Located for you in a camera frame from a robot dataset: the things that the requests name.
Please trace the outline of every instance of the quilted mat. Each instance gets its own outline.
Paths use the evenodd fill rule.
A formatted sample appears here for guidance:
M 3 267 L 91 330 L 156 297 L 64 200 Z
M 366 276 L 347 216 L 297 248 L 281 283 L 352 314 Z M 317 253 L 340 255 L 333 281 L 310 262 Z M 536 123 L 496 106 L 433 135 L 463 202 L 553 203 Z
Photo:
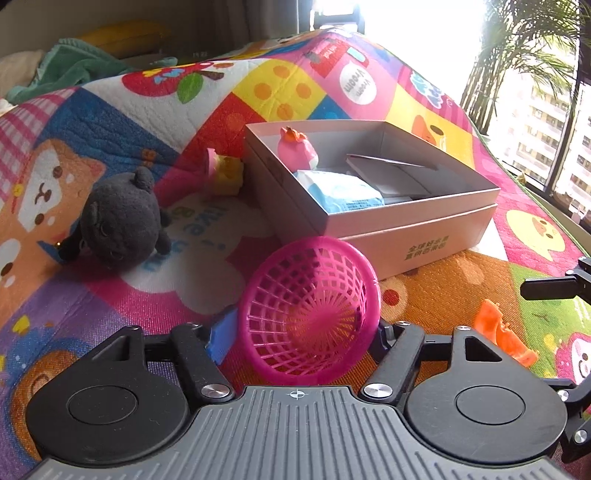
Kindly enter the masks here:
M 449 334 L 471 324 L 488 298 L 539 351 L 536 374 L 586 377 L 590 307 L 579 299 L 519 296 L 524 278 L 563 275 L 580 248 L 500 168 L 440 89 L 361 35 L 315 31 L 250 44 L 223 59 L 50 93 L 0 118 L 2 480 L 19 478 L 39 460 L 24 413 L 47 381 L 124 325 L 164 333 L 209 322 L 238 301 L 254 269 L 278 248 L 247 196 L 200 200 L 204 149 L 239 157 L 247 123 L 325 118 L 385 119 L 502 190 L 480 245 L 381 283 L 384 318 Z M 61 265 L 53 245 L 72 231 L 93 183 L 141 164 L 173 217 L 172 253 L 119 276 L 92 256 Z M 416 252 L 429 248 L 417 245 Z M 374 369 L 366 356 L 341 381 L 358 388 Z M 237 388 L 262 382 L 237 343 L 222 371 Z

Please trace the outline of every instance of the crosshair mark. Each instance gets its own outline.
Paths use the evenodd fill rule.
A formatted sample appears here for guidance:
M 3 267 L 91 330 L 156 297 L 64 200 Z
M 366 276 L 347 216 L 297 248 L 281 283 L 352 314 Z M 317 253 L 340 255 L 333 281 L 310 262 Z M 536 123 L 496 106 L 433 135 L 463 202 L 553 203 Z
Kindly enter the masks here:
M 291 398 L 295 398 L 296 400 L 299 400 L 301 398 L 304 398 L 308 394 L 305 392 L 302 392 L 302 390 L 293 390 L 293 391 L 289 392 L 288 395 Z

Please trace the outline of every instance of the apartment building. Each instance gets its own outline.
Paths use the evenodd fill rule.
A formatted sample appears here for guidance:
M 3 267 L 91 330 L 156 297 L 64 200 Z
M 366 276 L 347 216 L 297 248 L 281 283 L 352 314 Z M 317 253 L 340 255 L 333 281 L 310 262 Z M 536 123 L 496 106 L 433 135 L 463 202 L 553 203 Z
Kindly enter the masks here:
M 568 95 L 556 98 L 549 87 L 538 88 L 528 76 L 508 74 L 489 129 L 491 151 L 509 170 L 525 173 L 543 188 L 557 154 L 569 102 Z M 580 216 L 591 212 L 591 89 L 586 87 L 555 197 Z

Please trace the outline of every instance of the gray stuffed animal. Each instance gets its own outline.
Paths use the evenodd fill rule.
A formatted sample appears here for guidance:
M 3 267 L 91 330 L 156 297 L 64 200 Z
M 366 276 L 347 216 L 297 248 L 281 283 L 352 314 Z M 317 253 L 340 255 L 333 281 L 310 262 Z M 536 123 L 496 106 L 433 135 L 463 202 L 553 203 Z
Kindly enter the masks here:
M 158 207 L 154 178 L 145 167 L 97 182 L 82 209 L 74 232 L 57 244 L 62 260 L 75 260 L 83 245 L 108 268 L 127 270 L 154 252 L 170 253 L 163 230 L 170 217 Z

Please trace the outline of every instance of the bear ear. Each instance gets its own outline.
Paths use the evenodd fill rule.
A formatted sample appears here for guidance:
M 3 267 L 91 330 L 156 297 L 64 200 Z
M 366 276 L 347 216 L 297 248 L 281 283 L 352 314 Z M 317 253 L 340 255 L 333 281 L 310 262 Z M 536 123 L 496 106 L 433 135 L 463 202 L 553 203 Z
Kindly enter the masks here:
M 151 192 L 154 188 L 154 177 L 146 167 L 138 167 L 133 182 L 137 188 L 146 192 Z

